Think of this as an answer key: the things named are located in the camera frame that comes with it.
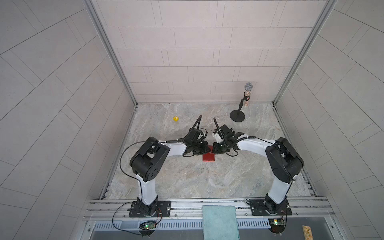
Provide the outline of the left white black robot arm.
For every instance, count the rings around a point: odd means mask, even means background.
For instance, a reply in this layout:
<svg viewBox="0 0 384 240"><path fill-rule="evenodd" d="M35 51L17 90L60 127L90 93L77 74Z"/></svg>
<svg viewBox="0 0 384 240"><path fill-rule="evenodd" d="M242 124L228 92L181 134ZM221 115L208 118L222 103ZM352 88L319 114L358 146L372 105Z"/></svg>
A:
<svg viewBox="0 0 384 240"><path fill-rule="evenodd" d="M143 141L143 145L130 160L135 179L139 181L140 192L137 198L137 212L151 217L158 208L156 176L159 174L167 157L187 157L204 155L211 150L206 141L207 131L190 129L181 139L159 141L154 137Z"/></svg>

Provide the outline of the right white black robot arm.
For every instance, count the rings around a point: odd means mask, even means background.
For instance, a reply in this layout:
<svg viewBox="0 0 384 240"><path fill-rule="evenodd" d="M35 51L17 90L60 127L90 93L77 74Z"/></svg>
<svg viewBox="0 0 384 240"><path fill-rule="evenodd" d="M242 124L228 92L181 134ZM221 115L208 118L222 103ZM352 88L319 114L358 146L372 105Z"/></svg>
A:
<svg viewBox="0 0 384 240"><path fill-rule="evenodd" d="M215 138L213 143L215 155L225 154L233 149L249 151L268 159L275 178L266 194L263 207L269 215L287 215L288 192L296 176L305 166L303 159L291 143L283 137L277 140L263 140L241 132L235 133L227 125L217 127L212 135Z"/></svg>

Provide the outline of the red leather card holder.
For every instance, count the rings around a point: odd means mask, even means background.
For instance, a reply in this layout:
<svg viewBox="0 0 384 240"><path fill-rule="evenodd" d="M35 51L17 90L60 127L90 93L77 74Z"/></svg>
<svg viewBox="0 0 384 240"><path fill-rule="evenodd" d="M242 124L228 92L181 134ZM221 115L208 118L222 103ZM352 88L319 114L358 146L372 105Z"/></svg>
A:
<svg viewBox="0 0 384 240"><path fill-rule="evenodd" d="M208 148L210 149L210 152L203 155L203 162L214 162L215 154L213 153L213 146L208 146Z"/></svg>

